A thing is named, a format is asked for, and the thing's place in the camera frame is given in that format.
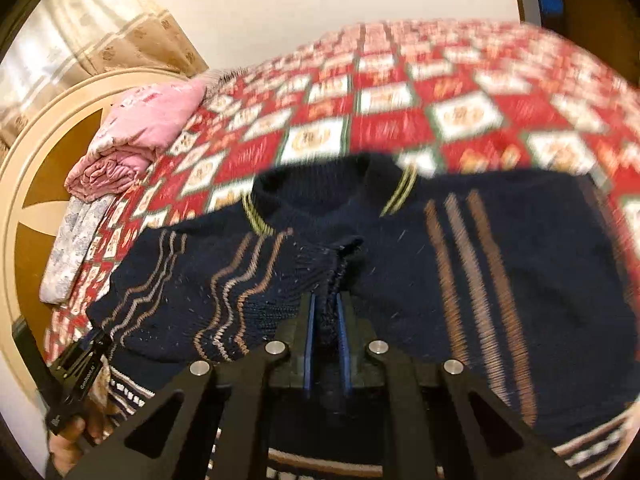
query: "metal bolt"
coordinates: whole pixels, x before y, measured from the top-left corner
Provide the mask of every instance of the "metal bolt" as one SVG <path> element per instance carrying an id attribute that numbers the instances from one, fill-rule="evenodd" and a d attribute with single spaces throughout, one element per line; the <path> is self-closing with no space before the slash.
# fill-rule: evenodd
<path id="1" fill-rule="evenodd" d="M 375 341 L 369 343 L 369 350 L 378 355 L 386 354 L 389 351 L 389 345 L 386 341 L 376 339 Z"/>
<path id="2" fill-rule="evenodd" d="M 189 371 L 198 376 L 206 374 L 209 370 L 211 370 L 211 366 L 206 361 L 196 361 L 191 363 L 189 367 Z"/>
<path id="3" fill-rule="evenodd" d="M 278 355 L 282 354 L 287 349 L 287 346 L 282 341 L 269 341 L 264 346 L 264 349 L 267 354 Z"/>
<path id="4" fill-rule="evenodd" d="M 462 373 L 462 370 L 465 369 L 465 365 L 463 365 L 457 359 L 449 359 L 444 363 L 444 369 L 451 375 L 458 375 Z"/>

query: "curtain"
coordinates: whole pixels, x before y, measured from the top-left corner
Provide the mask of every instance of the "curtain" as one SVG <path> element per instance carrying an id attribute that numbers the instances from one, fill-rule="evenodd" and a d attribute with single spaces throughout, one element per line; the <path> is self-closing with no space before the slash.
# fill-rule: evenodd
<path id="1" fill-rule="evenodd" d="M 42 0 L 0 64 L 0 162 L 20 131 L 73 85 L 110 70 L 207 69 L 153 0 Z"/>

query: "red checkered bedsheet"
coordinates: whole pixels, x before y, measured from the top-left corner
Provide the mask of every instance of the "red checkered bedsheet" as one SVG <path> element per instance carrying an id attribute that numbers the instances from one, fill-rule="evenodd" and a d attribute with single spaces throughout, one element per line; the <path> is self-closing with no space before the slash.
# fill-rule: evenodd
<path id="1" fill-rule="evenodd" d="M 87 306 L 145 227 L 219 209 L 279 164 L 378 150 L 424 175 L 540 166 L 590 172 L 606 192 L 634 282 L 640 253 L 640 98 L 555 34 L 519 23 L 386 22 L 326 34 L 233 80 L 113 203 L 50 360 L 87 330 Z"/>

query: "striped sweater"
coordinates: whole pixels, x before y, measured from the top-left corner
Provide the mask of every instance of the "striped sweater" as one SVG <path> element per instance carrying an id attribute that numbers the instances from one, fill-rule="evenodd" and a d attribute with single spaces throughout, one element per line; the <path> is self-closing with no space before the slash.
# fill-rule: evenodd
<path id="1" fill-rule="evenodd" d="M 187 363 L 242 357 L 312 290 L 322 384 L 310 403 L 276 408 L 272 471 L 378 476 L 380 417 L 338 394 L 330 350 L 335 293 L 348 290 L 380 338 L 466 363 L 599 478 L 640 376 L 628 283 L 595 199 L 588 177 L 424 179 L 382 155 L 269 171 L 240 203 L 140 235 L 88 309 L 114 338 L 111 394 L 133 413 Z"/>

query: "hand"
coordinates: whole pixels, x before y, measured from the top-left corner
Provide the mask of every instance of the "hand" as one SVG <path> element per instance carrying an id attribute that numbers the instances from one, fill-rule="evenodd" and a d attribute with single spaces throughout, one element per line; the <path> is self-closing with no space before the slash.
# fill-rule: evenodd
<path id="1" fill-rule="evenodd" d="M 62 476 L 66 476 L 82 458 L 82 451 L 76 443 L 84 428 L 96 444 L 100 444 L 104 437 L 113 431 L 105 413 L 92 400 L 87 400 L 86 405 L 86 420 L 76 416 L 66 425 L 66 428 L 60 431 L 60 434 L 51 433 L 49 436 L 49 452 L 52 455 L 53 465 Z M 107 412 L 112 413 L 113 408 L 108 406 Z"/>

